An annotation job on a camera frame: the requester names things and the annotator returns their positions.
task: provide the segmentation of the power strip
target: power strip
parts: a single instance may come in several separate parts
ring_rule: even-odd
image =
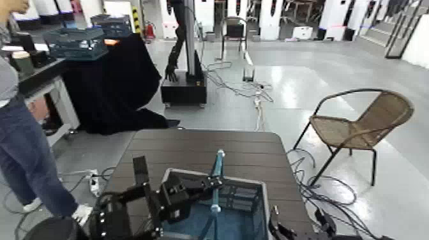
[[[89,179],[89,188],[91,189],[91,193],[93,193],[95,197],[99,197],[101,190],[100,190],[100,177],[98,177],[98,170],[96,169],[90,170],[87,178]]]

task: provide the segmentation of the staircase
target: staircase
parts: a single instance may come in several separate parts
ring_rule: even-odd
[[[383,20],[369,28],[365,35],[357,36],[355,39],[356,44],[358,44],[361,49],[377,56],[385,56],[386,52],[389,52],[389,55],[401,54],[402,49],[407,44],[407,40],[411,37],[414,26],[419,20],[419,16],[428,13],[428,5],[429,0],[422,0],[417,7],[406,6],[403,11],[393,15],[392,19]]]

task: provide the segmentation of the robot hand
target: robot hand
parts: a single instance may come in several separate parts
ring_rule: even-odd
[[[170,59],[167,67],[165,68],[165,79],[168,79],[170,82],[177,82],[177,75],[174,73],[174,70],[177,69],[177,59],[176,62]]]

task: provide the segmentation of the black robotic arm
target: black robotic arm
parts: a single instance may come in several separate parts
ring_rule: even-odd
[[[186,25],[184,22],[184,4],[182,0],[170,0],[170,3],[174,9],[174,14],[176,15],[177,23],[179,27],[176,29],[176,44],[171,49],[169,55],[169,62],[165,68],[165,79],[168,79],[171,82],[177,82],[177,76],[174,73],[174,70],[177,69],[177,59],[180,56],[180,51],[182,50],[183,43],[186,36]]]

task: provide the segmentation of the wicker chair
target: wicker chair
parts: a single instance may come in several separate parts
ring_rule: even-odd
[[[362,92],[379,92],[380,94],[356,121],[317,115],[317,112],[326,100],[350,93]],[[394,128],[407,122],[413,111],[414,107],[406,97],[399,93],[383,89],[355,89],[323,98],[294,145],[294,149],[296,149],[308,127],[312,125],[317,135],[331,152],[331,156],[311,182],[311,186],[316,183],[323,174],[323,171],[326,170],[327,166],[342,148],[348,148],[350,155],[352,155],[352,149],[373,152],[371,185],[374,186],[377,152],[373,147]]]

